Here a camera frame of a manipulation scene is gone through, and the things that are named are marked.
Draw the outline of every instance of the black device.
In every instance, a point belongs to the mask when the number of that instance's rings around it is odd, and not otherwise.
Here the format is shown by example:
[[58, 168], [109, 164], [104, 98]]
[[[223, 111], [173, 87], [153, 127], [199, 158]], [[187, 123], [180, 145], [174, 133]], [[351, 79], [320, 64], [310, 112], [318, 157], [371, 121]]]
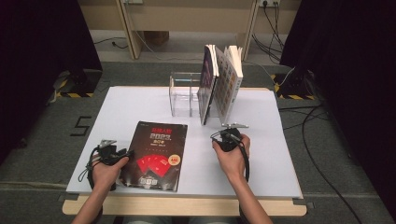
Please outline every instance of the black device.
[[[215, 136], [220, 135], [221, 141], [216, 139]], [[236, 128], [225, 129], [214, 133], [210, 136], [213, 141], [217, 142], [221, 149], [225, 152], [231, 151], [238, 147], [241, 142], [241, 133]]]
[[[120, 159], [124, 157], [132, 157], [134, 155], [133, 151], [127, 151], [126, 148], [121, 149], [120, 151], [117, 151], [117, 146], [112, 145], [113, 143], [116, 143], [116, 141], [113, 140], [102, 140], [101, 144], [98, 145], [96, 148], [93, 149], [90, 159], [88, 160], [88, 163], [86, 165], [86, 170], [81, 173], [81, 175], [78, 177], [79, 181], [82, 181], [82, 176], [83, 174], [88, 172], [88, 181], [90, 182], [91, 189], [93, 189], [94, 184], [93, 184], [93, 167], [98, 164], [99, 162], [104, 163], [105, 165], [114, 165], [116, 164]], [[110, 190], [115, 190], [117, 187], [116, 183], [114, 183], [111, 186]]]

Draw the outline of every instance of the dark backdrop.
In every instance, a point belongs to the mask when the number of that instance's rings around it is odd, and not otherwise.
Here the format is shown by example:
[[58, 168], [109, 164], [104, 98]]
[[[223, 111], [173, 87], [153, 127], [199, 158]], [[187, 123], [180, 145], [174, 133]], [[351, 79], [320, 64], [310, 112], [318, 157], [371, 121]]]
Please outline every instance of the dark backdrop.
[[77, 0], [0, 3], [0, 160], [29, 132], [62, 73], [102, 70]]
[[396, 220], [396, 1], [303, 0], [281, 63], [307, 69]]

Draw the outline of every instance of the red book cover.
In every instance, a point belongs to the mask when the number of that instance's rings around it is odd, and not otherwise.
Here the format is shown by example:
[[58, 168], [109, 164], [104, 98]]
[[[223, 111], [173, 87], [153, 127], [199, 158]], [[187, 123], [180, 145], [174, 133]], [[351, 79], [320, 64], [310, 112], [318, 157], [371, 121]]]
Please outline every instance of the red book cover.
[[129, 150], [134, 156], [121, 169], [127, 187], [177, 191], [188, 126], [139, 121]]

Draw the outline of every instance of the human hand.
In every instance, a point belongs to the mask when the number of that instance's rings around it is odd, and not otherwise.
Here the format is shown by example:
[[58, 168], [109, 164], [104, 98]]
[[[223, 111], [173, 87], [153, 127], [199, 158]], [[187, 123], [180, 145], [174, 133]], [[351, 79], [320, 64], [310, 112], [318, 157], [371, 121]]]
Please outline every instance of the human hand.
[[[247, 156], [249, 156], [250, 138], [242, 133], [241, 137], [241, 141], [245, 146]], [[224, 152], [216, 141], [212, 141], [212, 147], [215, 149], [216, 154], [218, 155], [221, 169], [229, 179], [233, 177], [244, 177], [245, 162], [239, 147], [236, 147], [229, 152]]]
[[120, 169], [124, 165], [126, 165], [128, 160], [129, 157], [124, 157], [114, 165], [106, 165], [99, 161], [94, 163], [92, 165], [93, 166], [92, 178], [93, 178], [94, 188], [110, 190], [111, 186], [116, 182]]

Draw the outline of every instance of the wall outlet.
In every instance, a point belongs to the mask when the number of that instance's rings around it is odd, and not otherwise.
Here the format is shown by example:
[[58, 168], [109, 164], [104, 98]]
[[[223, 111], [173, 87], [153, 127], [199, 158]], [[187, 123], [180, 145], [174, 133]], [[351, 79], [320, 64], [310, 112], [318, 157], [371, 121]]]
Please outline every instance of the wall outlet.
[[280, 0], [260, 0], [260, 7], [264, 7], [264, 1], [267, 2], [267, 7], [276, 7], [276, 4], [279, 7], [280, 5]]
[[136, 5], [142, 5], [143, 4], [143, 0], [132, 0], [131, 3], [132, 4], [136, 4]]

